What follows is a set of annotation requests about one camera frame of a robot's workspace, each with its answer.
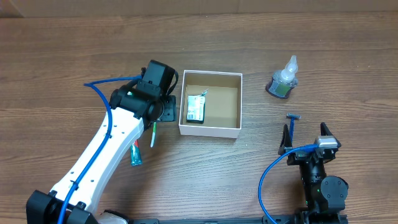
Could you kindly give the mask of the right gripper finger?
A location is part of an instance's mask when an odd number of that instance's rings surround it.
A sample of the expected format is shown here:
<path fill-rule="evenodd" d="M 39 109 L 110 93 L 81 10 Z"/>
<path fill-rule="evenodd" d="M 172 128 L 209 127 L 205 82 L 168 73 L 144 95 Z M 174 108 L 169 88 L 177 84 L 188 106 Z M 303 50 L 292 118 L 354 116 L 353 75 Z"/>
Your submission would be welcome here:
<path fill-rule="evenodd" d="M 331 131 L 328 129 L 327 125 L 325 122 L 322 122 L 320 124 L 320 132 L 322 136 L 333 136 L 333 134 L 331 133 Z M 337 148 L 341 147 L 341 143 L 339 142 L 339 140 L 336 139 L 337 142 Z"/>
<path fill-rule="evenodd" d="M 292 147 L 292 140 L 290 137 L 290 131 L 289 131 L 289 127 L 284 124 L 284 129 L 283 129 L 283 133 L 282 133 L 282 140 L 280 143 L 280 147 L 278 150 L 278 155 L 283 155 L 286 152 L 289 152 L 293 149 Z"/>

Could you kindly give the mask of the green white soap packet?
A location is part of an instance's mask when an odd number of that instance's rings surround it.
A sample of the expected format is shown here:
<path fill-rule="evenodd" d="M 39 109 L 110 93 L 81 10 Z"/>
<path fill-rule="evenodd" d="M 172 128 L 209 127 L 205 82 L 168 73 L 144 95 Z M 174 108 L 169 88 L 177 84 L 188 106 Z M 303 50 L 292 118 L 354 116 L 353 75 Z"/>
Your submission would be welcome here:
<path fill-rule="evenodd" d="M 188 95 L 187 122 L 203 124 L 205 121 L 205 103 L 208 89 L 199 95 Z"/>

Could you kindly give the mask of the green white toothbrush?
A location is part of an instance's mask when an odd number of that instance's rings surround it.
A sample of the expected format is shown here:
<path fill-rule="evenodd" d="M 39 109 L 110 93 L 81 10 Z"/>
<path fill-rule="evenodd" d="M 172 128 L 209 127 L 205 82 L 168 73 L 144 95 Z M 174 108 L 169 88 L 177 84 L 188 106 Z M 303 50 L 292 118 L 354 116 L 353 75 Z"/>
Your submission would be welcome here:
<path fill-rule="evenodd" d="M 157 122 L 153 123 L 152 127 L 152 137 L 151 137 L 151 142 L 150 142 L 150 147 L 153 148 L 155 145 L 155 139 L 156 139 L 156 130 L 157 130 Z"/>

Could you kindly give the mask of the red green toothpaste tube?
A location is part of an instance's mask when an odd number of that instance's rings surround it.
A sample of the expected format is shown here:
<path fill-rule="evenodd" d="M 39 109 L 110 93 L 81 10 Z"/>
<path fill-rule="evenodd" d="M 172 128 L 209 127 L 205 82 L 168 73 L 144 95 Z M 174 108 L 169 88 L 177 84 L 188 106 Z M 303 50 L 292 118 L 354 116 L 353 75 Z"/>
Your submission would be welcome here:
<path fill-rule="evenodd" d="M 139 166 L 142 165 L 141 152 L 139 150 L 139 143 L 136 140 L 130 147 L 130 155 L 131 155 L 131 165 Z"/>

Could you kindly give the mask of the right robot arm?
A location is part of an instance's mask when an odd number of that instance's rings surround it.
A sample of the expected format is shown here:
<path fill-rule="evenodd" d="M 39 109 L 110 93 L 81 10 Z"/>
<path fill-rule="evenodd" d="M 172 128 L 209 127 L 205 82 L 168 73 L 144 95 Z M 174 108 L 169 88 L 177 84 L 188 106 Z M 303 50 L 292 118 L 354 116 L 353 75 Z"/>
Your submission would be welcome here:
<path fill-rule="evenodd" d="M 307 206 L 297 209 L 293 215 L 278 216 L 278 223 L 348 223 L 347 216 L 340 215 L 345 209 L 348 183 L 327 175 L 324 168 L 325 163 L 335 159 L 341 144 L 325 123 L 320 124 L 320 130 L 314 151 L 298 151 L 287 156 L 287 165 L 299 166 Z"/>

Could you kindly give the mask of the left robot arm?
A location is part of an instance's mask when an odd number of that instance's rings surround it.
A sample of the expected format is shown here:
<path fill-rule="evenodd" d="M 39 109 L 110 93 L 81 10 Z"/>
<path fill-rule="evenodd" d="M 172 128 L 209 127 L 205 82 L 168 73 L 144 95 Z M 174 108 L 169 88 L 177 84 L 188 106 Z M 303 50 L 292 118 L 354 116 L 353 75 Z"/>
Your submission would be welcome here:
<path fill-rule="evenodd" d="M 110 177 L 129 148 L 145 130 L 156 122 L 177 119 L 175 96 L 178 72 L 151 60 L 135 77 L 124 77 L 125 85 L 115 89 L 110 98 L 87 83 L 103 101 L 104 120 L 65 176 L 49 193 L 34 191 L 26 203 L 28 223 L 111 223 L 126 222 L 117 215 L 96 218 L 99 200 Z"/>

